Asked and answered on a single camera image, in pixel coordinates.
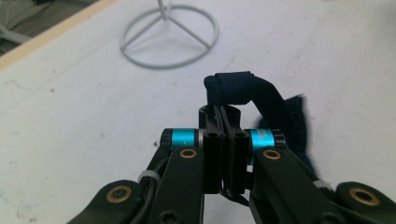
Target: white table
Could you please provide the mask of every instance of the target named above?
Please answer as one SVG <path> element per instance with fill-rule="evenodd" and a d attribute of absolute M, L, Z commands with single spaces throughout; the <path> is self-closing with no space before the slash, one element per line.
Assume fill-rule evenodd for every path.
<path fill-rule="evenodd" d="M 396 200 L 394 1 L 173 1 L 212 13 L 220 33 L 203 59 L 165 71 L 119 51 L 126 24 L 156 1 L 111 2 L 0 59 L 1 223 L 65 223 L 105 184 L 136 180 L 164 128 L 197 127 L 204 77 L 246 70 L 307 97 L 320 177 Z M 258 111 L 240 108 L 252 128 Z M 253 219 L 218 195 L 205 197 L 205 223 Z"/>

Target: wire stand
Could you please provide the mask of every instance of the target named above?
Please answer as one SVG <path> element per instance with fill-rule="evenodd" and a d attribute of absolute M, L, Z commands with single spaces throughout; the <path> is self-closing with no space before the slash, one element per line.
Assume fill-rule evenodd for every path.
<path fill-rule="evenodd" d="M 141 14 L 137 18 L 135 18 L 133 21 L 131 21 L 130 24 L 127 26 L 126 30 L 124 31 L 124 33 L 121 36 L 121 39 L 120 39 L 120 50 L 122 51 L 123 55 L 130 62 L 135 63 L 135 64 L 137 64 L 139 66 L 142 66 L 142 67 L 150 68 L 150 69 L 171 69 L 171 68 L 177 68 L 177 67 L 181 67 L 181 66 L 184 66 L 186 64 L 193 63 L 193 62 L 199 60 L 204 55 L 206 55 L 213 48 L 213 46 L 216 44 L 216 41 L 217 41 L 218 36 L 219 36 L 219 26 L 218 26 L 218 23 L 216 22 L 216 20 L 208 12 L 206 12 L 206 11 L 204 11 L 202 9 L 196 8 L 196 7 L 191 7 L 191 6 L 186 6 L 186 5 L 174 5 L 174 6 L 169 5 L 167 7 L 164 7 L 162 0 L 158 0 L 158 5 L 159 5 L 159 8 L 154 8 L 152 10 L 149 10 L 149 11 Z M 203 15 L 204 17 L 208 18 L 209 21 L 211 22 L 212 26 L 213 26 L 213 31 L 214 31 L 212 39 L 210 40 L 210 42 L 206 42 L 204 39 L 202 39 L 200 36 L 198 36 L 196 33 L 194 33 L 192 30 L 190 30 L 187 26 L 185 26 L 180 21 L 175 19 L 171 15 L 171 10 L 172 9 L 188 10 L 188 11 L 199 13 L 199 14 Z M 141 28 L 140 31 L 138 31 L 132 37 L 127 39 L 128 33 L 130 32 L 130 30 L 135 25 L 137 25 L 140 21 L 145 19 L 147 16 L 150 16 L 150 15 L 158 13 L 158 12 L 160 12 L 161 15 L 155 17 L 154 20 L 150 21 L 146 26 Z M 197 40 L 202 45 L 204 45 L 205 46 L 205 50 L 203 52 L 195 55 L 194 57 L 191 57 L 191 58 L 189 58 L 189 59 L 187 59 L 185 61 L 179 62 L 179 63 L 156 64 L 156 63 L 145 63 L 145 62 L 138 61 L 132 55 L 131 52 L 128 52 L 128 50 L 127 50 L 128 46 L 130 46 L 132 43 L 134 43 L 139 36 L 141 36 L 143 33 L 145 33 L 149 28 L 151 28 L 154 24 L 156 24 L 160 20 L 171 21 L 176 26 L 178 26 L 180 29 L 185 31 L 190 36 L 192 36 L 195 40 Z"/>
<path fill-rule="evenodd" d="M 8 29 L 6 29 L 6 27 L 0 24 L 0 39 L 6 39 L 16 44 L 23 44 L 24 42 L 30 40 L 31 37 L 9 31 Z"/>

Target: cable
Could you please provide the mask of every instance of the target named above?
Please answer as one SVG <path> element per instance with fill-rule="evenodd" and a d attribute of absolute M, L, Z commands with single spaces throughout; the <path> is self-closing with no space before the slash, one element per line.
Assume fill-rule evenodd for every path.
<path fill-rule="evenodd" d="M 157 165 L 154 167 L 152 172 L 155 172 L 157 174 L 161 173 L 160 171 L 166 166 L 168 161 L 169 161 L 169 158 L 164 158 L 164 159 L 160 160 L 157 163 Z M 153 177 L 153 176 L 144 176 L 144 177 L 150 178 L 150 181 L 148 182 L 148 186 L 146 187 L 148 193 L 146 195 L 145 203 L 143 204 L 142 207 L 140 207 L 139 211 L 136 213 L 136 215 L 134 216 L 134 218 L 132 219 L 130 224 L 139 224 L 142 222 L 142 220 L 144 220 L 146 218 L 146 216 L 149 212 L 149 208 L 151 207 L 151 204 L 154 200 L 154 196 L 157 192 L 157 188 L 159 187 L 155 177 Z"/>

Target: black fabric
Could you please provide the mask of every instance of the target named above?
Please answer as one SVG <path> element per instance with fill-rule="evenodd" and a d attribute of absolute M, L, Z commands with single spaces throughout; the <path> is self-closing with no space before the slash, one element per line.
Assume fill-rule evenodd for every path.
<path fill-rule="evenodd" d="M 210 105 L 246 105 L 252 101 L 262 114 L 258 128 L 279 129 L 290 150 L 314 171 L 305 154 L 307 131 L 302 96 L 285 101 L 271 82 L 250 72 L 217 73 L 206 77 L 204 84 Z"/>

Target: circular wire base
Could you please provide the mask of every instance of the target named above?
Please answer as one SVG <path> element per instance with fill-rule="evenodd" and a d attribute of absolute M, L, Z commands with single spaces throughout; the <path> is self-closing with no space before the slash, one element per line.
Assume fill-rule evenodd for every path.
<path fill-rule="evenodd" d="M 179 26 L 181 29 L 183 29 L 184 31 L 186 31 L 188 34 L 190 34 L 192 37 L 194 37 L 196 40 L 198 40 L 199 42 L 201 42 L 203 45 L 205 45 L 205 51 L 197 54 L 194 57 L 191 57 L 185 61 L 179 62 L 179 63 L 169 63 L 169 64 L 156 64 L 156 63 L 145 63 L 145 62 L 141 62 L 139 60 L 137 60 L 135 57 L 133 57 L 133 55 L 131 54 L 131 52 L 127 51 L 127 47 L 132 44 L 139 36 L 141 36 L 143 33 L 145 33 L 152 25 L 154 25 L 157 21 L 161 20 L 163 18 L 163 15 L 160 15 L 159 17 L 155 18 L 153 21 L 151 21 L 146 27 L 144 27 L 140 32 L 138 32 L 135 36 L 133 36 L 130 39 L 126 39 L 128 33 L 130 32 L 130 30 L 141 20 L 145 19 L 147 16 L 154 14 L 154 13 L 159 13 L 161 12 L 161 10 L 159 8 L 154 8 L 152 10 L 149 10 L 143 14 L 141 14 L 140 16 L 138 16 L 137 18 L 135 18 L 133 21 L 131 21 L 129 23 L 129 25 L 127 26 L 127 28 L 125 29 L 125 31 L 123 32 L 123 34 L 121 35 L 120 38 L 120 50 L 122 51 L 122 54 L 132 63 L 135 63 L 139 66 L 145 67 L 145 68 L 150 68 L 150 69 L 172 69 L 172 68 L 177 68 L 177 67 L 181 67 L 184 66 L 186 64 L 189 63 L 193 63 L 197 60 L 199 60 L 200 58 L 202 58 L 204 55 L 206 55 L 212 48 L 213 46 L 216 44 L 216 41 L 218 39 L 219 36 L 219 26 L 218 23 L 216 22 L 216 20 L 213 18 L 212 15 L 210 15 L 208 12 L 196 8 L 196 7 L 191 7 L 191 6 L 186 6 L 186 5 L 174 5 L 171 7 L 170 10 L 172 9 L 184 9 L 184 10 L 189 10 L 189 11 L 193 11 L 196 13 L 199 13 L 201 15 L 203 15 L 204 17 L 208 18 L 209 21 L 211 22 L 211 24 L 213 25 L 213 31 L 214 34 L 212 36 L 212 39 L 210 41 L 210 43 L 206 43 L 203 39 L 201 39 L 198 35 L 196 35 L 195 33 L 193 33 L 192 31 L 190 31 L 187 27 L 185 27 L 183 24 L 181 24 L 180 22 L 178 22 L 177 20 L 175 20 L 174 18 L 171 17 L 171 15 L 165 15 L 169 21 L 172 21 L 174 24 L 176 24 L 177 26 Z"/>

